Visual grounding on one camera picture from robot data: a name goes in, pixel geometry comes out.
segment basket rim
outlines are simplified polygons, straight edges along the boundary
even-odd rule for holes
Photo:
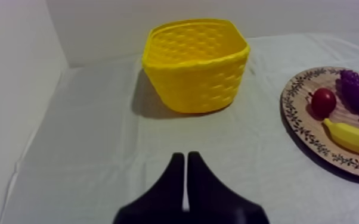
[[[210,60],[201,60],[201,61],[185,61],[182,63],[176,63],[176,64],[163,64],[163,63],[150,63],[147,61],[148,59],[148,53],[151,45],[151,40],[153,39],[153,36],[157,33],[160,33],[164,30],[171,29],[176,26],[186,26],[187,24],[206,24],[206,23],[215,23],[215,24],[227,24],[232,26],[235,31],[240,35],[240,37],[245,42],[246,46],[233,54],[229,54],[223,57],[213,58]],[[145,45],[145,49],[142,56],[142,65],[147,68],[155,68],[155,69],[186,69],[186,68],[197,68],[197,67],[204,67],[205,65],[216,65],[220,66],[221,64],[226,63],[229,60],[234,60],[238,58],[247,57],[250,53],[250,46],[246,42],[245,38],[242,36],[242,34],[239,32],[238,28],[229,20],[222,20],[217,18],[197,18],[197,19],[191,19],[191,20],[180,20],[180,21],[173,21],[171,23],[166,23],[161,26],[158,26],[154,29],[152,29],[147,38],[147,42]]]

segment floral pattern border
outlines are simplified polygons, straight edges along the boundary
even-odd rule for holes
[[[294,97],[297,96],[299,90],[304,86],[307,80],[319,77],[321,74],[329,72],[332,75],[340,73],[341,69],[337,68],[317,68],[306,71],[303,75],[298,76],[292,80],[290,89],[287,89],[283,94],[283,111],[284,115],[288,118],[290,127],[295,133],[299,133],[305,141],[314,146],[316,152],[322,157],[331,157],[334,162],[338,162],[341,166],[353,167],[359,170],[359,160],[356,158],[348,158],[339,153],[333,153],[326,145],[322,144],[310,130],[302,126],[302,120],[298,117],[298,112],[293,106]]]

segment white wall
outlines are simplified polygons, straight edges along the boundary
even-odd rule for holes
[[[0,0],[0,212],[14,164],[66,67],[45,1]]]
[[[187,18],[227,18],[246,37],[359,31],[359,0],[47,1],[73,66],[139,53],[151,28]]]

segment red apple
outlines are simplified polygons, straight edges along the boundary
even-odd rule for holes
[[[311,106],[319,117],[329,117],[337,105],[337,99],[330,89],[320,88],[313,94]]]

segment toy fruit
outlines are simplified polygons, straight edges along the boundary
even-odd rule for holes
[[[350,70],[342,70],[340,74],[342,95],[349,106],[359,114],[359,74]]]
[[[312,110],[319,117],[328,117],[335,109],[337,100],[330,89],[320,88],[316,90],[312,97]]]
[[[329,128],[331,137],[336,143],[359,153],[359,128],[345,123],[332,123],[330,119],[324,119],[324,124]]]

